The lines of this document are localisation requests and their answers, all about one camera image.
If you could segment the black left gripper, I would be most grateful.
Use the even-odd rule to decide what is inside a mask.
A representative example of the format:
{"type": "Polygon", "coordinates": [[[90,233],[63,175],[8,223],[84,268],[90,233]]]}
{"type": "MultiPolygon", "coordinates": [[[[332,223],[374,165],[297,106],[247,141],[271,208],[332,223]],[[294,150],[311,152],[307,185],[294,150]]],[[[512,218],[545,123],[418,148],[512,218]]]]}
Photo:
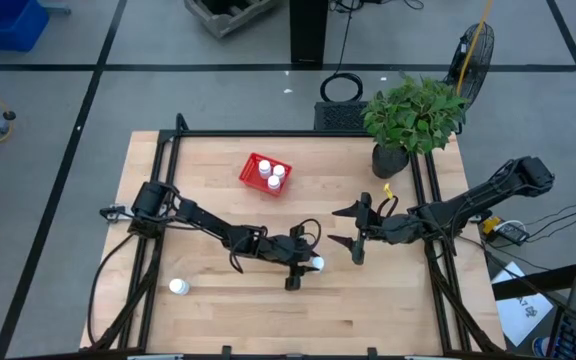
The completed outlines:
{"type": "Polygon", "coordinates": [[[296,225],[288,235],[276,235],[269,238],[270,249],[266,256],[272,262],[280,263],[289,268],[284,289],[296,291],[301,287],[301,277],[308,272],[319,272],[319,269],[307,265],[312,258],[319,257],[305,238],[305,226],[296,225]]]}

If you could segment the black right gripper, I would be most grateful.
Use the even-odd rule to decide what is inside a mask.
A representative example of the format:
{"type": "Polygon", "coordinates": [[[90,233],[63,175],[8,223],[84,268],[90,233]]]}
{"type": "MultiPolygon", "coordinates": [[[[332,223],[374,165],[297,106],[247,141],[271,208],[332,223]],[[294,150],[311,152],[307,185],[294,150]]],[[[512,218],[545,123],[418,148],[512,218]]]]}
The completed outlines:
{"type": "Polygon", "coordinates": [[[328,238],[352,251],[352,261],[356,265],[364,263],[364,245],[367,240],[378,240],[389,244],[397,244],[403,241],[403,236],[398,235],[408,224],[407,215],[394,215],[393,212],[399,203],[399,198],[394,196],[389,200],[383,200],[378,209],[372,209],[372,197],[368,192],[362,192],[358,201],[353,205],[335,210],[334,216],[355,217],[355,226],[358,229],[357,239],[338,235],[329,235],[328,238]]]}

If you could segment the red plastic basket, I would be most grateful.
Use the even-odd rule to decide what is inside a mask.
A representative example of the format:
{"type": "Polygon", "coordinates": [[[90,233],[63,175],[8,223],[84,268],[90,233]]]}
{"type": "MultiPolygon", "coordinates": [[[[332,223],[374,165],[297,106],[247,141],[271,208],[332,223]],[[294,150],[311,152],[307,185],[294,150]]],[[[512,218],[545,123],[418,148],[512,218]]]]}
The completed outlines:
{"type": "Polygon", "coordinates": [[[259,190],[261,192],[273,196],[279,196],[282,193],[284,187],[286,186],[287,181],[291,176],[291,172],[292,172],[292,166],[288,165],[287,163],[272,159],[270,157],[258,153],[251,153],[239,175],[239,180],[245,185],[254,188],[256,190],[259,190]],[[272,167],[274,167],[275,165],[283,165],[285,167],[286,174],[283,178],[280,178],[281,187],[278,190],[271,190],[268,188],[267,179],[270,176],[268,178],[262,178],[259,175],[258,163],[261,160],[268,160],[271,163],[272,167]]]}

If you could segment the black plant pot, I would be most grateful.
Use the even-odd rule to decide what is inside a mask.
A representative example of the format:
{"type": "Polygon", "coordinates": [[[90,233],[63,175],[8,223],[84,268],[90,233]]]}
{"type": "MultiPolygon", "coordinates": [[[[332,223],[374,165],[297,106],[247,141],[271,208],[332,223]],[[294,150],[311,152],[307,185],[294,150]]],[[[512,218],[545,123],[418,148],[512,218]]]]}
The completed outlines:
{"type": "Polygon", "coordinates": [[[403,148],[389,149],[377,144],[372,151],[372,171],[380,179],[388,179],[409,164],[409,154],[403,148]]]}

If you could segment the black perforated box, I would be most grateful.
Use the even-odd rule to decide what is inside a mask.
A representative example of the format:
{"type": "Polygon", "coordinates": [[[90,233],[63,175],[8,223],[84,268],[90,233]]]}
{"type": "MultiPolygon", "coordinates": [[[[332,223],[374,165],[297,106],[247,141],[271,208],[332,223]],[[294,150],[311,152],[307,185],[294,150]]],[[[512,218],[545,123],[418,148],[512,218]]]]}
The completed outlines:
{"type": "Polygon", "coordinates": [[[365,101],[317,102],[314,107],[314,129],[361,131],[364,129],[362,112],[366,106],[365,101]]]}

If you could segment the green leafy plant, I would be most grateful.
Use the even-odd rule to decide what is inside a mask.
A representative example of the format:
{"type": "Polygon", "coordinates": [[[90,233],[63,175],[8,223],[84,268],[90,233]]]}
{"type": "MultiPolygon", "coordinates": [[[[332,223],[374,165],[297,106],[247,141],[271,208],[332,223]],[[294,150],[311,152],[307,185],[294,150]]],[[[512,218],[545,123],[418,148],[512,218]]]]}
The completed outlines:
{"type": "Polygon", "coordinates": [[[465,124],[470,100],[430,77],[403,76],[403,83],[379,91],[362,110],[363,127],[381,147],[427,154],[443,149],[465,124]]]}

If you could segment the black power adapter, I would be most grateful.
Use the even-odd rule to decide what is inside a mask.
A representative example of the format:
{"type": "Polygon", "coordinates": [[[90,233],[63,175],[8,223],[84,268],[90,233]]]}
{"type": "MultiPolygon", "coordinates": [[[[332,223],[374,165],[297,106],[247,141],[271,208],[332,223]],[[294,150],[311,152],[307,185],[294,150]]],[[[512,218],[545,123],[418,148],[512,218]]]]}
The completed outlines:
{"type": "Polygon", "coordinates": [[[523,244],[530,236],[521,226],[513,222],[503,222],[497,225],[494,232],[515,245],[523,244]]]}

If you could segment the white paper sheet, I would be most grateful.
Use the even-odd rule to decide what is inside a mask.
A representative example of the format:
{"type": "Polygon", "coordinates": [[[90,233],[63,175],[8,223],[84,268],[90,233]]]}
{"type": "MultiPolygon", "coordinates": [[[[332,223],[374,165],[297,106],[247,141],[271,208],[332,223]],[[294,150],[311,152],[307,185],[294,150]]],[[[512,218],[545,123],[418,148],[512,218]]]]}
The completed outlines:
{"type": "Polygon", "coordinates": [[[496,306],[504,336],[514,346],[519,346],[553,309],[541,294],[497,300],[496,306]]]}

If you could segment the black tower box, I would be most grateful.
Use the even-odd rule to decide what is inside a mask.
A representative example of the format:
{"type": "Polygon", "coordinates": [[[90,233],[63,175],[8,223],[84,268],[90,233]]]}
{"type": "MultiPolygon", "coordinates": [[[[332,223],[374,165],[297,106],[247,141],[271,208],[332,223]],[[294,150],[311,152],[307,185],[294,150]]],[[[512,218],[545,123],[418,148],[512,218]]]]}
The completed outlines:
{"type": "Polygon", "coordinates": [[[289,0],[292,63],[323,63],[327,18],[328,0],[289,0]]]}

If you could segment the black desk beam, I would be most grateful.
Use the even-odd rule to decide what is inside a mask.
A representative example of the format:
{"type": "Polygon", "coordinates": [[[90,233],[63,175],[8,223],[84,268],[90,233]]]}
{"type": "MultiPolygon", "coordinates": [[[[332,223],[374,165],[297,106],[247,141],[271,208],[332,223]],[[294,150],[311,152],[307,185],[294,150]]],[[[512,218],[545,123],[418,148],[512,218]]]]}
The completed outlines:
{"type": "Polygon", "coordinates": [[[571,288],[575,279],[576,264],[573,264],[495,283],[492,290],[496,300],[506,300],[571,288]]]}

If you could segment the black floor fan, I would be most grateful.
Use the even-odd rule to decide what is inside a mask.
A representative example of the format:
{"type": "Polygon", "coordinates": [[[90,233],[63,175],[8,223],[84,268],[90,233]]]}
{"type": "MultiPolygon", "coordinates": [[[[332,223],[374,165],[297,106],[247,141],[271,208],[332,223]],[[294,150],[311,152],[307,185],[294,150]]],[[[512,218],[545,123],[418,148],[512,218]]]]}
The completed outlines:
{"type": "Polygon", "coordinates": [[[479,94],[488,73],[494,50],[495,38],[492,27],[484,23],[477,42],[473,43],[477,28],[477,24],[471,25],[460,37],[448,73],[444,77],[446,84],[456,88],[468,52],[472,50],[472,55],[462,80],[460,93],[461,97],[468,100],[463,107],[465,111],[474,103],[479,94]]]}

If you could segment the grey moulded crate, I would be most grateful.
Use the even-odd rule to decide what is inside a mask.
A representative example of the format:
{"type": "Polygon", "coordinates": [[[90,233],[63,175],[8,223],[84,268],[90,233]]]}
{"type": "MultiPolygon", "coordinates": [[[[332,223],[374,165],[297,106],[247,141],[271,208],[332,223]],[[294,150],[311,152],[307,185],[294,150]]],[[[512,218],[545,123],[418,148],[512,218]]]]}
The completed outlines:
{"type": "Polygon", "coordinates": [[[186,9],[221,39],[276,7],[281,0],[183,0],[186,9]]]}

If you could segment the blue plastic bin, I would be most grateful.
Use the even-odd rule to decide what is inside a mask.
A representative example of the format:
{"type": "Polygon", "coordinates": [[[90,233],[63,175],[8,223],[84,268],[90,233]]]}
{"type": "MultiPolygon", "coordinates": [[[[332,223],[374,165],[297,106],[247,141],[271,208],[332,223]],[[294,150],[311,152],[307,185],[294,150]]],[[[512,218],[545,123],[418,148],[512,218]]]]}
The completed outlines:
{"type": "Polygon", "coordinates": [[[38,0],[0,0],[0,50],[29,52],[48,21],[38,0]]]}

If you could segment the black table frame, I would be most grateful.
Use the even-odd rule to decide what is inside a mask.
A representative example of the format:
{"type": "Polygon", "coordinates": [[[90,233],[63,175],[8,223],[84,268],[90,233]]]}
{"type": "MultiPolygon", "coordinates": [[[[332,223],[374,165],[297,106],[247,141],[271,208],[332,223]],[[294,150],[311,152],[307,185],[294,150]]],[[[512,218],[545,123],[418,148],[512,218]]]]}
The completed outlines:
{"type": "Polygon", "coordinates": [[[285,358],[437,355],[474,339],[448,303],[436,304],[421,243],[388,246],[370,242],[357,266],[328,238],[355,232],[332,212],[361,192],[381,192],[370,169],[372,140],[351,132],[312,130],[136,131],[131,135],[116,199],[131,204],[151,176],[171,178],[181,193],[230,223],[263,224],[285,233],[308,219],[323,228],[318,252],[326,266],[305,276],[297,291],[284,289],[288,271],[250,259],[234,271],[227,251],[196,231],[169,230],[141,241],[123,223],[112,225],[104,251],[110,262],[97,288],[95,329],[105,330],[134,287],[132,275],[151,284],[135,303],[133,317],[103,344],[83,339],[85,354],[180,353],[210,357],[230,347],[236,357],[285,358]],[[239,175],[251,153],[292,166],[282,193],[251,188],[239,175]],[[184,295],[169,282],[190,284],[184,295]]]}

